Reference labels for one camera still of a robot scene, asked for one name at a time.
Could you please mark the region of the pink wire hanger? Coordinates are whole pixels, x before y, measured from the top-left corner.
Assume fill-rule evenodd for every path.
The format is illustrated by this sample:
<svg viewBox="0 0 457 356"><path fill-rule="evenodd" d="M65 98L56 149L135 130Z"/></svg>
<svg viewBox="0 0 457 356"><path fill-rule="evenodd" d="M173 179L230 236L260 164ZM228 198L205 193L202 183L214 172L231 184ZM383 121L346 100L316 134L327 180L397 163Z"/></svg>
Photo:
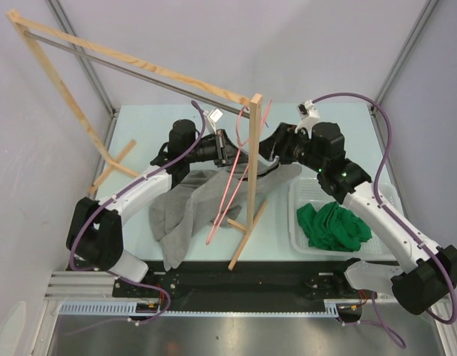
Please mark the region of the pink wire hanger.
<svg viewBox="0 0 457 356"><path fill-rule="evenodd" d="M249 111L249 108L247 106L243 106L238 113L237 122L235 124L236 140L237 140L237 145L239 147L238 148L239 151L241 151L242 148L244 148L249 143L249 139L246 139L245 141L243 141L240 137L240 121L242 118L242 114L247 113L248 111ZM227 215L230 207L232 206L235 197L237 196L237 192L240 189L241 182L238 182L238 184L234 188L234 191L231 194L230 198L228 198L229 189L231 187L231 183L234 181L235 170L236 170L237 166L238 165L231 166L228 181L226 183L226 187L225 187L225 190L223 192L223 195L222 195L222 198L220 201L220 206L218 208L217 215L214 218L214 222L212 223L211 230L206 238L206 245L211 244L212 240L214 239L215 234L217 233L220 226L222 225L223 220L226 218L226 215Z"/></svg>

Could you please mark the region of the green t shirt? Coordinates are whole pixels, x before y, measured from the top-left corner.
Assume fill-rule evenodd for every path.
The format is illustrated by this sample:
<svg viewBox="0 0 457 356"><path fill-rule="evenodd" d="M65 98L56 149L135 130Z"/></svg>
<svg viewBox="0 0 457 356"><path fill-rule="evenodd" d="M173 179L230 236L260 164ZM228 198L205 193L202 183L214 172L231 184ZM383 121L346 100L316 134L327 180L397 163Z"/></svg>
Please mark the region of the green t shirt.
<svg viewBox="0 0 457 356"><path fill-rule="evenodd" d="M308 203L296 211L308 246L324 251L357 252L372 239L371 228L350 210L329 202L318 210Z"/></svg>

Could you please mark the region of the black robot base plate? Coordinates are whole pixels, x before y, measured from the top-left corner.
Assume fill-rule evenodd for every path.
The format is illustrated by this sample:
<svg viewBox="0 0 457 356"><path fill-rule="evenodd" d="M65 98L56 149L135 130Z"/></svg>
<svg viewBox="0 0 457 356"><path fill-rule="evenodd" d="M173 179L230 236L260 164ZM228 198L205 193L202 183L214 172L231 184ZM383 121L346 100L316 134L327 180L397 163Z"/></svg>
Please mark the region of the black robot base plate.
<svg viewBox="0 0 457 356"><path fill-rule="evenodd" d="M242 261L233 270L226 261L184 262L171 271L160 261L148 266L141 286L115 281L113 297L161 302L172 314L294 314L324 312L329 300L362 307L373 296L348 285L344 261Z"/></svg>

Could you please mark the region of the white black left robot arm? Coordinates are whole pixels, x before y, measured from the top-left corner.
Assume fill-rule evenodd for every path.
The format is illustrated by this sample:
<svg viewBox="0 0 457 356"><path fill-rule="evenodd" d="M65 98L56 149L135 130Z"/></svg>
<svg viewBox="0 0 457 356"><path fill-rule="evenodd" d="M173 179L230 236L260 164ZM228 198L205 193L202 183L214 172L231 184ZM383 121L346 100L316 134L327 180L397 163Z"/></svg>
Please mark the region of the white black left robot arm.
<svg viewBox="0 0 457 356"><path fill-rule="evenodd" d="M155 279L146 263L126 251L123 226L150 201L170 191L188 175L192 163L212 161L224 168L246 163L248 154L238 151L225 130L202 136L193 121L177 120L149 167L120 192L103 200L84 197L76 204L66 247L72 257L129 280L137 295L149 295Z"/></svg>

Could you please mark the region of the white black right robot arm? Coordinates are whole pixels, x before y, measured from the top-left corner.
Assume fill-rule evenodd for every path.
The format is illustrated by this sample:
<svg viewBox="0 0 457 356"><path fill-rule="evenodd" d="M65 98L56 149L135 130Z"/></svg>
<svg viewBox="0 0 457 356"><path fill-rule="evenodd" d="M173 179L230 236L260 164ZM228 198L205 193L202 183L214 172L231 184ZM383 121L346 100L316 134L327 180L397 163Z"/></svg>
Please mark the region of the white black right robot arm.
<svg viewBox="0 0 457 356"><path fill-rule="evenodd" d="M333 279L341 297L351 297L360 289L393 296L409 313L429 312L446 296L452 311L445 322L457 319L457 248L442 248L422 234L389 202L358 164L346 158L345 139L338 125L319 122L311 130L279 124L276 131L259 144L259 153L268 161L299 163L312 169L324 192L361 218L389 249L398 268L351 259L342 274Z"/></svg>

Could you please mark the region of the grey adidas t shirt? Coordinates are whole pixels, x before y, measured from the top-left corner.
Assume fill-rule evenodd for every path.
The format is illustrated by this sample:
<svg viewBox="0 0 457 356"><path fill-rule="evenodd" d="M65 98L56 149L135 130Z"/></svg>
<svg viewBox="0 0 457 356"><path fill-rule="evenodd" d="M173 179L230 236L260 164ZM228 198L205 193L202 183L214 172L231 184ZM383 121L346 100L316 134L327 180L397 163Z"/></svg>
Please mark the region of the grey adidas t shirt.
<svg viewBox="0 0 457 356"><path fill-rule="evenodd" d="M231 182L229 171L225 168L220 171L191 171L179 185L153 200L149 207L149 224L162 250L166 271L179 267L188 253L191 238L214 221L220 206L226 206L221 200L228 183L230 194L237 186L240 189L227 217L238 217L248 196L248 183L238 184L245 167L240 164L236 168Z"/></svg>

